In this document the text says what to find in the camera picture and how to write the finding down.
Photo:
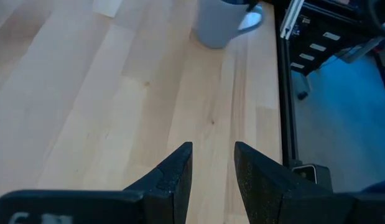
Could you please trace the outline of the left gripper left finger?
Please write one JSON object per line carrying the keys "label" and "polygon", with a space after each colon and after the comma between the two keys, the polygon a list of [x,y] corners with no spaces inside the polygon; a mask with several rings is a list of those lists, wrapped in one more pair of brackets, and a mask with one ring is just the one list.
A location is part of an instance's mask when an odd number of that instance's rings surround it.
{"label": "left gripper left finger", "polygon": [[185,223],[191,142],[123,190],[17,190],[0,197],[0,223]]}

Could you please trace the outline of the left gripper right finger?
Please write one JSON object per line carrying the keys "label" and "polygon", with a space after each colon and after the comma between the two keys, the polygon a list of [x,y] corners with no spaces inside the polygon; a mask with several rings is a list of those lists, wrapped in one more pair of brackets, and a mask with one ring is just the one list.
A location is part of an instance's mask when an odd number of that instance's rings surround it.
{"label": "left gripper right finger", "polygon": [[336,193],[327,167],[288,169],[241,141],[234,166],[250,223],[385,224],[385,181]]}

